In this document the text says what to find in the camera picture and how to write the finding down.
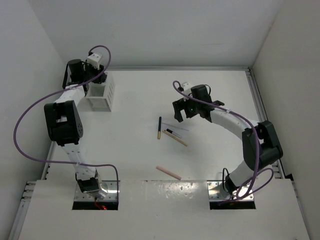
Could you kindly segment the pink makeup stick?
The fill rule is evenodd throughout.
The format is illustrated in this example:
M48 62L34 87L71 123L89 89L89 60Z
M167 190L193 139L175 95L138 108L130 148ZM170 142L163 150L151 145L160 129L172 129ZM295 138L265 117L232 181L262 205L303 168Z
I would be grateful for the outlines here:
M171 171L169 171L169 170L167 170L167 169L165 169L165 168L163 168L163 167L161 167L161 166L158 166L158 165L157 165L157 166L156 166L156 169L159 170L159 171L161 171L161 172L163 172L163 173L165 173L166 175L169 175L169 176L171 176L171 177L179 180L179 181L182 179L181 176L179 176L179 175L177 175L177 174L175 174L175 173L173 173L173 172L171 172Z

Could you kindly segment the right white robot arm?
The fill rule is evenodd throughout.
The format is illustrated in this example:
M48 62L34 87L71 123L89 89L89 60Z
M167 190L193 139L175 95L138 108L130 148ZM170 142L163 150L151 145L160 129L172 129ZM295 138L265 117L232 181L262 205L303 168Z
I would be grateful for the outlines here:
M231 195L244 185L253 188L263 170L283 157L283 149L274 125L268 121L254 121L225 107L211 98L211 88L206 84L181 84L175 80L173 88L182 96L172 103L174 118L183 121L181 112L191 119L195 116L216 124L241 140L243 161L222 179L222 189Z

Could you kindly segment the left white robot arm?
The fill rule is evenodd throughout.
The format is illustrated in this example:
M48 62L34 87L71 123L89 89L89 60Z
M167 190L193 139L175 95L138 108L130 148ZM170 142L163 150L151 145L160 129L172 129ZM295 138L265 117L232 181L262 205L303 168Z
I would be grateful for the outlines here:
M85 61L73 59L68 61L62 88L63 94L53 103L44 106L44 115L49 138L67 154L75 169L75 179L82 193L98 198L104 193L96 167L89 166L85 152L80 145L84 129L78 113L77 105L86 96L89 85L84 83L98 74L98 79L104 80L104 67L101 56L92 53Z

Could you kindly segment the gold makeup pencil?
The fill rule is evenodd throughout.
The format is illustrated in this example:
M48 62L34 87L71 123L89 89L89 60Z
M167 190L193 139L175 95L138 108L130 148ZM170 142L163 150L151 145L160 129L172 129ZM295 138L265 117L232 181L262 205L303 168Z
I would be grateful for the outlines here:
M162 131L164 134L168 135L169 137L171 137L172 139L176 140L177 142L181 143L182 145L188 147L188 144L185 143L184 141L182 141L181 139L179 139L178 137L174 136L173 134L167 132L166 130Z

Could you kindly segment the thin clear silver stick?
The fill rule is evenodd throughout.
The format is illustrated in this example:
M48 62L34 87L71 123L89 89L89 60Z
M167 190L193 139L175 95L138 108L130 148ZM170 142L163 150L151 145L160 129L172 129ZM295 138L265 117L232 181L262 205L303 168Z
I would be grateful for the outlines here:
M183 131L187 131L189 132L190 130L186 129L186 128L183 128L183 127L180 127L180 126L176 126L176 125L172 125L172 124L168 124L168 123L165 123L163 122L162 125L165 125L167 127L171 127L171 128L174 128L174 129L179 129L179 130L183 130Z

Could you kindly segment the black white eyeliner pen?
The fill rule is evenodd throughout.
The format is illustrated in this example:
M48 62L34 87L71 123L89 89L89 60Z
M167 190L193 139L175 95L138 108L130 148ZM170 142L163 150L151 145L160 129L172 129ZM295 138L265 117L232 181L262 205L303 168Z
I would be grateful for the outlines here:
M176 132L174 132L174 131L172 131L172 130L170 130L170 129L168 129L168 128L166 129L166 131L167 131L168 133L170 133L171 135L175 136L176 138L179 138L179 139L182 138L181 135L179 135L178 133L176 133Z

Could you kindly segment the dark green gold mascara tube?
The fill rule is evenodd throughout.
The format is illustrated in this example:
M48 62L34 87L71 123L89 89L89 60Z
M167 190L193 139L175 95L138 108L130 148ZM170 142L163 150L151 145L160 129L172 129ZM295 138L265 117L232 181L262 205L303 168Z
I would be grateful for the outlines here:
M158 128L157 128L157 139L160 140L161 138L161 129L162 129L162 117L159 116L158 118Z

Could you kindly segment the white slotted organizer box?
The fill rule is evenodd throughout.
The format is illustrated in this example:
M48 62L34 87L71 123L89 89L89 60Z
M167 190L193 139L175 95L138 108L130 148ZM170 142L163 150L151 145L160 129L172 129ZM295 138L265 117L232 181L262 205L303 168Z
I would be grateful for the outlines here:
M113 108L116 84L111 72L104 72L104 81L102 83L90 83L86 95L93 111L111 112Z

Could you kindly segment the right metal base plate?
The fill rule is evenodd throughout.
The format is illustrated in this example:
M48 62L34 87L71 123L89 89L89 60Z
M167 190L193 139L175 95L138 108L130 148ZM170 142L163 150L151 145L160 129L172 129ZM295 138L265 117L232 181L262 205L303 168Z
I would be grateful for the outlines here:
M253 191L249 192L249 195L243 197L248 190L249 185L242 187L238 193L238 198L236 196L237 191L233 191L232 194L226 192L222 187L221 180L208 180L206 182L208 189L208 198L210 203L219 203L225 201L240 201L240 202L253 202L254 195Z

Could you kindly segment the metal base plate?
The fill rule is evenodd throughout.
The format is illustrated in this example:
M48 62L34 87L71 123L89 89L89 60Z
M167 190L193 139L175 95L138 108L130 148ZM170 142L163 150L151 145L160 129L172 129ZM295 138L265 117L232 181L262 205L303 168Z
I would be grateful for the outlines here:
M95 199L98 202L116 202L117 201L117 182L116 181L102 181L102 190L97 195L91 193L81 192L79 186L75 188L74 198L75 202L94 202Z
M249 195L243 197L248 190L249 185L242 187L238 193L238 198L236 196L237 191L233 191L232 194L226 192L222 187L221 180L208 180L206 182L208 189L208 198L210 203L219 203L225 201L240 201L240 202L253 202L254 195L253 191L249 192Z

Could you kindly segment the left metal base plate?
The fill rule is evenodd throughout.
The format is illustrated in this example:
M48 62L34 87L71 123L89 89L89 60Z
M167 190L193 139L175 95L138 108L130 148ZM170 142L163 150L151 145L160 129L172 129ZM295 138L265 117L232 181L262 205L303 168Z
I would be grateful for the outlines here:
M95 199L98 202L116 202L117 201L117 182L116 181L102 181L102 190L97 195L91 193L81 192L79 186L75 188L74 198L75 202L94 202Z

